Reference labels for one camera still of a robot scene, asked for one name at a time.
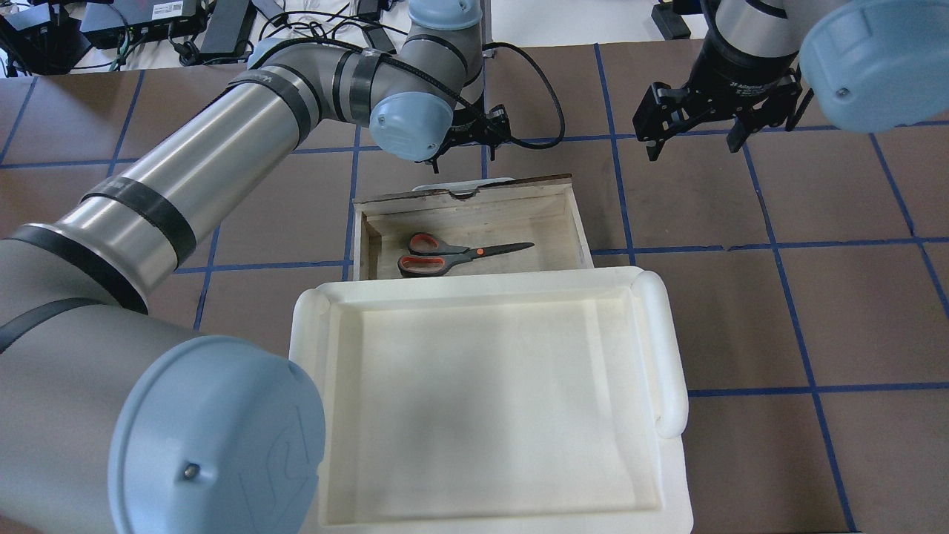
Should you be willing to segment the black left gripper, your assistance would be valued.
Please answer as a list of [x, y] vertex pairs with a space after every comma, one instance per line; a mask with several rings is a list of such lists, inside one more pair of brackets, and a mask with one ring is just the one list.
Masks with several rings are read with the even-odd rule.
[[461, 145], [488, 146], [489, 159], [495, 161], [496, 149], [511, 136], [511, 122], [505, 105], [495, 105], [487, 114], [478, 114], [474, 111], [455, 111], [453, 125], [450, 126], [440, 147], [434, 156], [427, 159], [434, 173], [440, 172], [438, 159], [451, 148]]

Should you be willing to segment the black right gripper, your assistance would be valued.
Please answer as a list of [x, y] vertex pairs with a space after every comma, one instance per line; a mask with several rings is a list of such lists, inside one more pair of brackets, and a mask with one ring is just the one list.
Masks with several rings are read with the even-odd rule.
[[653, 82], [634, 112], [632, 125], [638, 141], [645, 142], [649, 161], [657, 162], [668, 139], [701, 124], [732, 119], [727, 146], [735, 154], [750, 135], [767, 126], [793, 131], [813, 96], [813, 89], [804, 91], [800, 70], [792, 68], [776, 81], [759, 87], [742, 85], [709, 71], [692, 77], [680, 88]]

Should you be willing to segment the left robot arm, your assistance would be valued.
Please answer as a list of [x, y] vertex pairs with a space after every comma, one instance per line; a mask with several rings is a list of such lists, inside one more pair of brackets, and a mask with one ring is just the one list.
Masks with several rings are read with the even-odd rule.
[[325, 450], [304, 369], [147, 297], [327, 119], [440, 155], [483, 67], [482, 1], [410, 1], [397, 52], [255, 47], [187, 124], [2, 240], [2, 517], [44, 533], [297, 533]]

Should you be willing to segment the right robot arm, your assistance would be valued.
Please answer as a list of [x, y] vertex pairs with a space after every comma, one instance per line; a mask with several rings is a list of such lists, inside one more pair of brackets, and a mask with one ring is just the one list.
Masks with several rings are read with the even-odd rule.
[[655, 161], [695, 126], [733, 121], [736, 152], [770, 126], [793, 131], [816, 101], [831, 125], [877, 133], [948, 108], [945, 1], [675, 1], [707, 23], [680, 88], [654, 82], [632, 118]]

